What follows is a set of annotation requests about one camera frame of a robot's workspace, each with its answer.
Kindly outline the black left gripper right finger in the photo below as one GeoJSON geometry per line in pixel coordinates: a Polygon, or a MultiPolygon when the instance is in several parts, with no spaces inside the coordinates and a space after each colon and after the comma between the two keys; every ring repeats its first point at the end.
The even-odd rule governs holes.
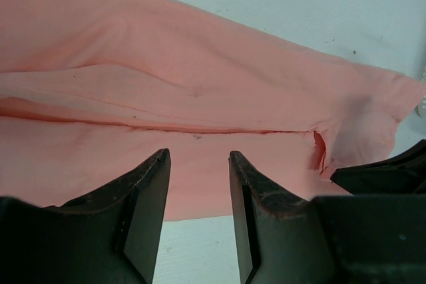
{"type": "Polygon", "coordinates": [[[425,196],[306,201],[229,157],[242,283],[424,283],[425,196]]]}

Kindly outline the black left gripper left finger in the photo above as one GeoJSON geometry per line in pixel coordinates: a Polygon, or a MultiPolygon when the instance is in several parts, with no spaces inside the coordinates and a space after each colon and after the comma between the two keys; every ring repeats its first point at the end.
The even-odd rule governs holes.
{"type": "Polygon", "coordinates": [[[60,207],[1,198],[1,282],[152,283],[170,167],[158,150],[60,207]]]}

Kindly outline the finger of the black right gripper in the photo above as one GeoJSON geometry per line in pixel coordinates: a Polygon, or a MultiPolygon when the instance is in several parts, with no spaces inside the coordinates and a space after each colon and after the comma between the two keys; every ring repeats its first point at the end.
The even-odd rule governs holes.
{"type": "Polygon", "coordinates": [[[341,168],[331,181],[356,194],[424,194],[425,141],[380,162],[341,168]]]}

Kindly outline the salmon pink t-shirt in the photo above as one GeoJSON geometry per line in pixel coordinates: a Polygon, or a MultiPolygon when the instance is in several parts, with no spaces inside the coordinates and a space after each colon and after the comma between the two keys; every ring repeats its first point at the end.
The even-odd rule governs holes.
{"type": "Polygon", "coordinates": [[[386,159],[425,85],[173,0],[1,0],[1,194],[61,205],[172,158],[168,220],[231,212],[241,151],[303,199],[386,159]]]}

